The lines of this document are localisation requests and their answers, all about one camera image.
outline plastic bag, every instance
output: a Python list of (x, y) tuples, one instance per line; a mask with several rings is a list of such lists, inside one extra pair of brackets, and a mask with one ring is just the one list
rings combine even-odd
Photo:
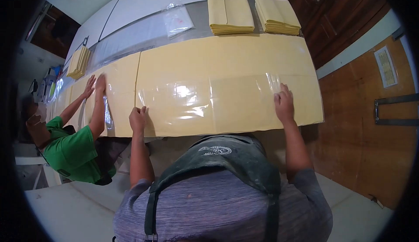
[(180, 0), (176, 3), (170, 3), (161, 12), (169, 39), (195, 28), (188, 10)]

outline black apron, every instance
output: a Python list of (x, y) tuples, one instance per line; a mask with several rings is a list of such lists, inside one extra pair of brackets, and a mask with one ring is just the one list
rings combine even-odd
[(145, 212), (145, 241), (157, 241), (156, 208), (161, 191), (175, 182), (211, 171), (228, 170), (245, 184), (268, 195), (264, 241), (276, 241), (279, 224), (279, 170), (265, 157), (261, 143), (239, 135), (204, 137), (166, 169), (149, 189)]

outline white table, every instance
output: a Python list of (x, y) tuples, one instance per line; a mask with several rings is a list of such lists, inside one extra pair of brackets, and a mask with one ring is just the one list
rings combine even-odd
[[(129, 25), (130, 23), (144, 18), (148, 15), (161, 11), (169, 3), (179, 0), (112, 0), (94, 15), (92, 15), (78, 29), (70, 50), (65, 59), (65, 66), (68, 65), (73, 53), (80, 48), (81, 44), (88, 37), (87, 48), (90, 48), (106, 36)], [(183, 4), (189, 4), (204, 0), (181, 0)]]

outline stack of folded dough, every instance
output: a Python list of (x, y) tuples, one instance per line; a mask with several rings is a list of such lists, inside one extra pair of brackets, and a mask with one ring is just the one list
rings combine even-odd
[(208, 0), (209, 26), (214, 35), (253, 33), (247, 0)]
[(90, 53), (85, 46), (81, 46), (81, 49), (74, 52), (70, 60), (70, 65), (68, 65), (67, 77), (79, 79), (84, 76)]
[(264, 32), (298, 35), (300, 22), (288, 0), (255, 0)]

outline face mask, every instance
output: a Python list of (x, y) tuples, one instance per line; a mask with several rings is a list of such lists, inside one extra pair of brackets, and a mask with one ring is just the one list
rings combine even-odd
[(41, 116), (38, 123), (44, 123), (46, 121), (46, 105), (43, 102), (38, 103), (38, 109), (36, 110), (36, 112), (32, 116), (34, 116), (34, 115), (36, 115), (36, 116), (40, 115)]

